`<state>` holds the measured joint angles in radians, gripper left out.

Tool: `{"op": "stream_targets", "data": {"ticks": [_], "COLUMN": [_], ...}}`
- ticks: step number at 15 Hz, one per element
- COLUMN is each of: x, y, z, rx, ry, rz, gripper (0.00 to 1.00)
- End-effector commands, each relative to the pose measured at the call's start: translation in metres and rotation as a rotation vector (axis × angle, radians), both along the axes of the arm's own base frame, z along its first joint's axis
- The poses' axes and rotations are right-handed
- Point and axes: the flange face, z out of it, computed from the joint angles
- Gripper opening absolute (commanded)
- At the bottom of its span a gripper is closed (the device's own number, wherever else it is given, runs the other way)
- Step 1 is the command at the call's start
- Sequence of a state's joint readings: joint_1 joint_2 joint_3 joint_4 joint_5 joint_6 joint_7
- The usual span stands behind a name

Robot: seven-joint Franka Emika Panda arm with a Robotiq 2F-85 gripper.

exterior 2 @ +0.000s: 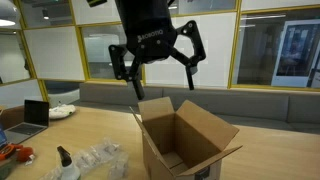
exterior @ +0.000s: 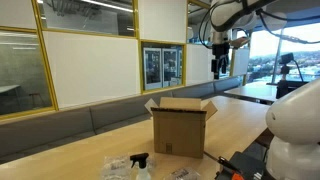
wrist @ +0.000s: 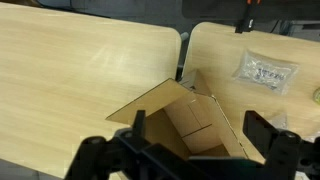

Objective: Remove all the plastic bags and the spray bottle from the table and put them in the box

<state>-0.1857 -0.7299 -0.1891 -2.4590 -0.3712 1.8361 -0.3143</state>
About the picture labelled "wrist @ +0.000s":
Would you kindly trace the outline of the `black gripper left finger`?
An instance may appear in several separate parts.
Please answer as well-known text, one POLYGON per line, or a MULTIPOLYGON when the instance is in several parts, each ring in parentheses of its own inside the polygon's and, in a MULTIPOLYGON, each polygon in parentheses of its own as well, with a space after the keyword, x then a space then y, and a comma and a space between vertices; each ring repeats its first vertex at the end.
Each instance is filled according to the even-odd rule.
POLYGON ((145 110, 138 110, 136 112, 136 116, 132 126, 132 131, 134 135, 139 135, 142 137, 145 136, 145 122, 146 122, 145 118, 146 118, 145 110))

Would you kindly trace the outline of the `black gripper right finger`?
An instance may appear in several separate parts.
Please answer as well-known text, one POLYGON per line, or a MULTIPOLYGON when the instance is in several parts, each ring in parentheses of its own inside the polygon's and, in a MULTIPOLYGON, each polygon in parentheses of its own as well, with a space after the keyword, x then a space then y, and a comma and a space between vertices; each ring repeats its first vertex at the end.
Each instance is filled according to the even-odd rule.
POLYGON ((242 131, 258 152, 267 158, 279 131, 256 111, 245 112, 242 131))

